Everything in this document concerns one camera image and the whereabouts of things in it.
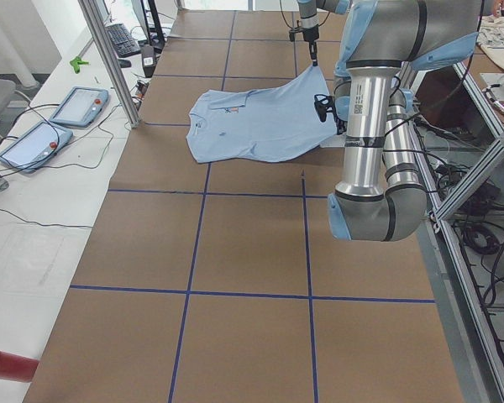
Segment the white table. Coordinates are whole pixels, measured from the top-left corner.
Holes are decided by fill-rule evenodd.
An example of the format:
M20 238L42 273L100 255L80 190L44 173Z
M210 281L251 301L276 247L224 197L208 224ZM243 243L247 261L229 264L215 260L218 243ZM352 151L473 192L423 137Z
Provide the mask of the white table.
M82 56L90 65L82 65L80 74L75 74L69 65L90 37L86 29L31 102L32 106L59 103L73 86L108 89L108 105L89 128L75 130L75 136L85 134L119 104L94 44ZM129 59L133 66L122 72L132 88L138 80L134 74L144 73L139 55ZM40 110L46 118L52 111ZM10 135L21 135L39 120L36 113L25 113ZM114 134L114 139L98 168L71 166L8 176L9 188L0 193L0 208L31 221L92 226L129 135L121 107L102 126ZM95 129L63 149L49 165L93 166L109 139L109 134ZM5 168L0 163L0 170ZM89 229L25 224L0 212L0 350L40 358L89 234ZM28 387L29 384L0 380L0 403L21 402Z

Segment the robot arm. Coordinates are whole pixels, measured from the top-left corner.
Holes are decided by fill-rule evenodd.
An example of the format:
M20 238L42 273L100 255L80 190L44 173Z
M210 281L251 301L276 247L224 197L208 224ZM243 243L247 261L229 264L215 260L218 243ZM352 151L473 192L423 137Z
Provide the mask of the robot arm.
M298 0L304 29L317 23L307 7L321 1ZM350 7L334 71L337 114L348 129L342 180L328 197L331 230L336 238L402 239L421 222L426 194L413 153L396 152L412 147L407 123L392 130L407 118L402 93L391 93L392 79L404 61L414 70L432 70L469 57L481 1L353 0L320 6L332 9L335 3L336 8L344 3L340 10ZM349 102L341 102L349 84ZM378 181L381 161L386 191Z
M318 65L318 45L316 44L319 39L318 8L330 13L345 14L350 0L297 0L297 2L301 22L296 31L291 33L302 32L304 41L308 42L312 63Z

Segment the light blue t-shirt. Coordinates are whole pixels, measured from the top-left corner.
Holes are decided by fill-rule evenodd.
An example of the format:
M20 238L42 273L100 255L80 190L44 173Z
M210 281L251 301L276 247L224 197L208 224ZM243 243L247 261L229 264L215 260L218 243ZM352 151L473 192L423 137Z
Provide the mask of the light blue t-shirt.
M247 92L210 90L189 113L186 136L197 162L246 158L291 160L336 134L332 114L321 123L313 106L316 94L328 94L319 66L308 67L278 88Z

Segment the barcode sticker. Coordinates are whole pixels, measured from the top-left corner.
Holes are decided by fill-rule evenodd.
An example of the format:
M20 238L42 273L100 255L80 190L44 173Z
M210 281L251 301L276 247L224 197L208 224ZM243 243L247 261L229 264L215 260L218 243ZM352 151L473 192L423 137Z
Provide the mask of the barcode sticker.
M365 95L368 92L366 91L367 89L366 83L357 84L354 91L351 92L351 97L353 98L351 101L354 105L351 109L351 114L367 116L370 112L370 100Z

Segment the person's hand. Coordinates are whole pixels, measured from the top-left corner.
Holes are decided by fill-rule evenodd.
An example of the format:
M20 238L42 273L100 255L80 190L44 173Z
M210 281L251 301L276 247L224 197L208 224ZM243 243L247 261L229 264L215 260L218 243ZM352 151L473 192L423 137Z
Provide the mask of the person's hand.
M495 0L493 2L493 15L495 17L501 16L501 11L504 9L504 0Z

